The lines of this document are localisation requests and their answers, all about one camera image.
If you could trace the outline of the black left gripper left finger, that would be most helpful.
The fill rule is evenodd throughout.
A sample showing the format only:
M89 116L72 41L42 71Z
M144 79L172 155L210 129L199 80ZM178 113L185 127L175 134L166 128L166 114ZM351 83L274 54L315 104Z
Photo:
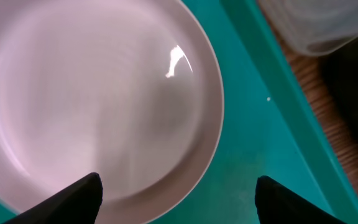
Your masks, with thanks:
M94 224L102 202L102 181L92 172L5 224Z

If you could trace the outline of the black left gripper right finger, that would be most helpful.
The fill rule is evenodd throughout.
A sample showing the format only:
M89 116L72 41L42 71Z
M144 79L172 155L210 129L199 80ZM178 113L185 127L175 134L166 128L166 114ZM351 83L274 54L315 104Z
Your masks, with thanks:
M266 175L257 179L255 206L260 224L344 224Z

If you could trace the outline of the large white plate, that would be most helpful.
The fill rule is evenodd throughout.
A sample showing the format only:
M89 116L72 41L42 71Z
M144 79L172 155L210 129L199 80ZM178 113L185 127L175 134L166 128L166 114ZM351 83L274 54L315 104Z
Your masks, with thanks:
M198 184L220 67L182 1L0 1L0 222L83 176L97 223L147 223Z

